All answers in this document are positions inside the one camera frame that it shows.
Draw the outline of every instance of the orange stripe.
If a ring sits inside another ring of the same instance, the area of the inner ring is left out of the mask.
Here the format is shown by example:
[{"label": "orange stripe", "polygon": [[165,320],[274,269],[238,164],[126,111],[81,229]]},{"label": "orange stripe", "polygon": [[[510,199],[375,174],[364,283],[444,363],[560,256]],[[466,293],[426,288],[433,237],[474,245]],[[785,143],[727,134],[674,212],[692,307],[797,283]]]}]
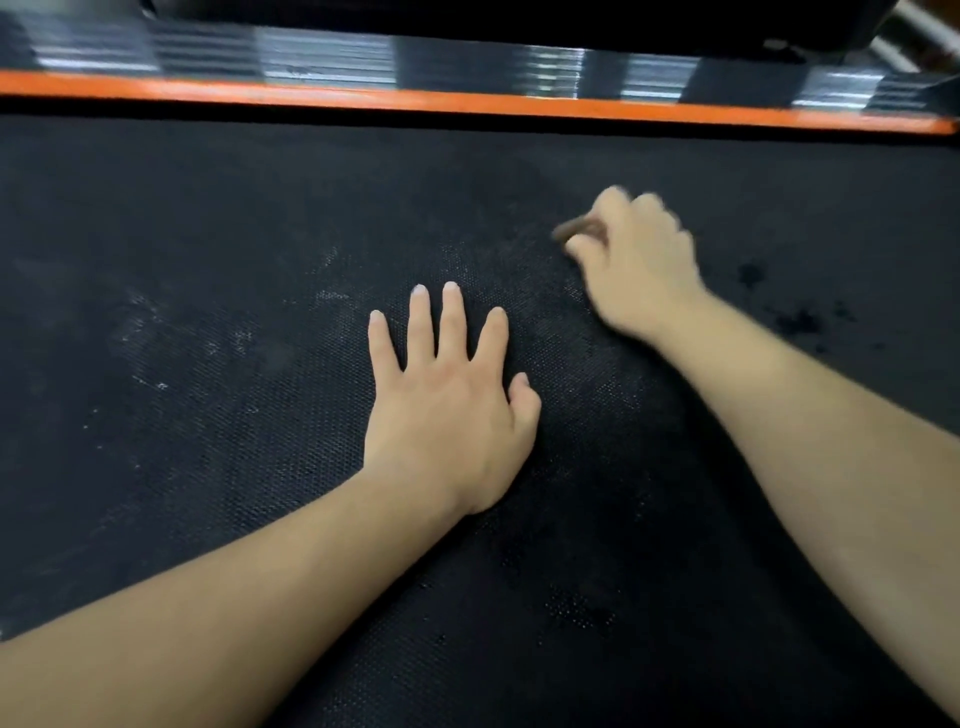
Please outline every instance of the orange stripe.
[{"label": "orange stripe", "polygon": [[648,104],[596,99],[549,99],[483,93],[327,88],[221,81],[130,79],[111,76],[0,71],[0,95],[71,99],[183,101],[258,106],[439,111],[512,116],[550,116],[687,124],[727,124],[791,129],[950,134],[952,121],[935,116],[859,114],[843,111],[749,109],[694,104]]}]

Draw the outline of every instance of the dark stain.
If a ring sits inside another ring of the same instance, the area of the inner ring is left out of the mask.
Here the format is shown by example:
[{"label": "dark stain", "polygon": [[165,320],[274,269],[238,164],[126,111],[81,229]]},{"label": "dark stain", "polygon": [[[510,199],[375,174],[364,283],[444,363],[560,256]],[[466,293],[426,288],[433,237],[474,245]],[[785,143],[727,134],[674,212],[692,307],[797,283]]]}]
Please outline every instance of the dark stain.
[{"label": "dark stain", "polygon": [[819,314],[802,306],[793,314],[777,313],[774,326],[777,327],[781,336],[792,339],[801,334],[823,333],[824,320]]},{"label": "dark stain", "polygon": [[744,263],[736,269],[736,279],[748,291],[753,291],[767,278],[767,267],[758,261]]},{"label": "dark stain", "polygon": [[833,305],[833,315],[842,321],[856,321],[856,316],[852,314],[847,305],[842,301],[838,301]]}]

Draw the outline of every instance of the left hand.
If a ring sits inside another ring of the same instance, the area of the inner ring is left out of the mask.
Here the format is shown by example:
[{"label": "left hand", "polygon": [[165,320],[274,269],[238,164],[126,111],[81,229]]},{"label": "left hand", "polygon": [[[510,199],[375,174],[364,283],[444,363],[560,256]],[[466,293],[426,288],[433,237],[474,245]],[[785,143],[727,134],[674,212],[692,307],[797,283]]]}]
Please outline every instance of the left hand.
[{"label": "left hand", "polygon": [[434,354],[426,288],[410,296],[407,368],[401,371],[387,321],[370,318],[376,402],[367,425],[364,467],[400,469],[436,485],[463,513],[479,513],[507,492],[537,435],[540,397],[526,374],[503,390],[507,314],[494,308],[467,359],[467,315],[460,287],[444,286]]}]

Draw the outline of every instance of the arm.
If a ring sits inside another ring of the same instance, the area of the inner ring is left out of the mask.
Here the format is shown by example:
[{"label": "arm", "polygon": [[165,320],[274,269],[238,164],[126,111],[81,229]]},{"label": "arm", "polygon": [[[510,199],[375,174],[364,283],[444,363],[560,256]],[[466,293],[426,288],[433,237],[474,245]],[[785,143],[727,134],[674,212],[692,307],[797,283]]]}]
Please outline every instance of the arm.
[{"label": "arm", "polygon": [[533,446],[540,400],[502,387],[507,317],[472,361],[459,288],[440,350],[422,287],[405,372],[370,323],[376,403],[364,467],[246,538],[0,645],[0,723],[253,726],[350,623],[462,516],[506,492]]},{"label": "arm", "polygon": [[588,219],[606,244],[578,234],[566,249],[600,316],[690,381],[814,568],[960,718],[960,440],[711,296],[656,196],[608,189]]}]

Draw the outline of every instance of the textured rubber surface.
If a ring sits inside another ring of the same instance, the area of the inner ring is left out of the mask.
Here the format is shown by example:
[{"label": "textured rubber surface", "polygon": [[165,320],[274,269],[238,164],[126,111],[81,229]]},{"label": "textured rubber surface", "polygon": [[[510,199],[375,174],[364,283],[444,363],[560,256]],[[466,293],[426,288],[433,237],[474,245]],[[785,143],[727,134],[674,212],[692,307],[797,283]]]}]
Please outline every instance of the textured rubber surface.
[{"label": "textured rubber surface", "polygon": [[947,725],[722,430],[548,234],[657,190],[709,284],[960,428],[955,151],[0,117],[0,628],[249,533],[360,465],[370,309],[506,306],[540,438],[277,726]]}]

